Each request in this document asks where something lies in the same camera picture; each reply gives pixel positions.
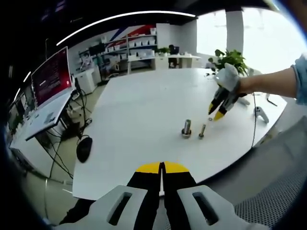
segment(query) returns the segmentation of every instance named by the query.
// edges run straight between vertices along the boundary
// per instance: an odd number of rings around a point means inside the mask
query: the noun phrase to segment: floor
[[[89,111],[94,109],[95,103],[104,88],[105,86],[97,87],[92,94],[87,96],[86,108]],[[301,111],[302,108],[295,105],[293,99],[287,99],[287,102],[288,105],[285,112],[276,125],[280,131],[286,130],[302,115],[307,114],[304,110],[305,108]],[[295,113],[295,118],[290,117],[294,114],[294,110],[298,111]],[[87,117],[90,116],[89,111],[86,111]],[[82,125],[83,117],[77,117],[75,120],[80,121]],[[71,138],[63,141],[58,149],[58,154],[62,157],[72,174],[76,161],[76,143],[77,138]],[[54,164],[51,172],[51,179],[48,179],[47,182],[45,179],[28,173],[23,180],[22,186],[25,194],[38,214],[47,219],[51,224],[58,225],[58,223],[65,217],[66,212],[72,208],[77,201],[77,199],[72,196],[71,184],[71,178],[58,165]]]

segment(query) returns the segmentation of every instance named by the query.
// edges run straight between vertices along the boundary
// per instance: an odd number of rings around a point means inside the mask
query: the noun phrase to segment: computer mouse
[[[90,156],[93,139],[90,137],[84,138],[77,146],[77,158],[81,163],[86,162]]]

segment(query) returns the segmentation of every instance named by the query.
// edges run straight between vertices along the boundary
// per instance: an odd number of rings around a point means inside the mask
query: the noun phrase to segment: computer
[[[61,49],[31,75],[36,111],[27,126],[26,140],[55,126],[74,87],[68,66],[67,47]]]

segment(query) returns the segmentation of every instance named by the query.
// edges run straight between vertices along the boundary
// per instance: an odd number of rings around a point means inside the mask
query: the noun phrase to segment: mesh surface
[[[307,156],[256,196],[236,205],[236,214],[247,222],[272,227],[291,206],[306,177]]]

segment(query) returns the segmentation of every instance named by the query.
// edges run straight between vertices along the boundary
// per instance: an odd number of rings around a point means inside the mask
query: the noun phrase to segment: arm
[[[293,68],[276,73],[242,78],[239,93],[266,92],[296,97],[296,77]]]

